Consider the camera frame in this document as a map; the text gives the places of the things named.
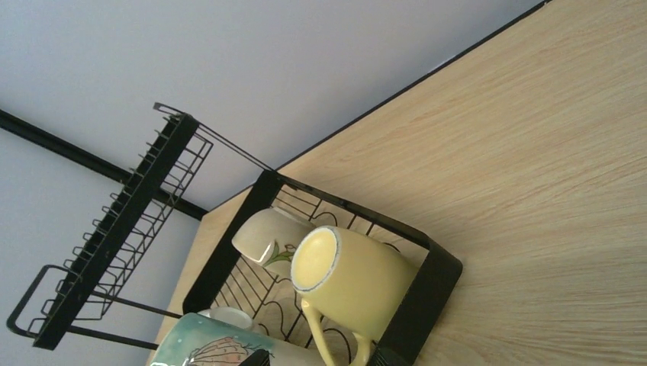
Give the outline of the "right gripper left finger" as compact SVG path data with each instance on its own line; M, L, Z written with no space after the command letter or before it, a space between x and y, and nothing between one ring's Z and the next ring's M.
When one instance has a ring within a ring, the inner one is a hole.
M271 355L267 350L259 349L254 351L239 366L270 366Z

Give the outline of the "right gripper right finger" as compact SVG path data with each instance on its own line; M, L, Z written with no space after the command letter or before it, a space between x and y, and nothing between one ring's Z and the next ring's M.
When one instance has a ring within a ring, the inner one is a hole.
M389 348L377 348L369 359L369 366L410 366L410 364Z

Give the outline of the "beige mug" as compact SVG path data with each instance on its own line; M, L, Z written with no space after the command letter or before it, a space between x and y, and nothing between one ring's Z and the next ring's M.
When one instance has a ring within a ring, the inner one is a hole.
M315 350L274 339L199 313L187 313L169 330L151 365L239 365L256 351L270 365L323 365Z

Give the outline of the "yellow mug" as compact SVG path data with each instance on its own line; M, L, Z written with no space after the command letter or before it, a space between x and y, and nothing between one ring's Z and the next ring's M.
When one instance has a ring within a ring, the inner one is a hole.
M325 316L353 333L352 365L366 365L417 274L401 253L376 239L337 226L319 226L291 261L291 282L326 365L335 359L324 338Z

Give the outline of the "plain white bowl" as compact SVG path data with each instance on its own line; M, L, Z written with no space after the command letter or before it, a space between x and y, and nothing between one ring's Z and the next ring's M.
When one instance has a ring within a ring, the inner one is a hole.
M232 244L245 258L282 278L291 277L291 262L303 238L316 225L280 207L253 214L236 232Z

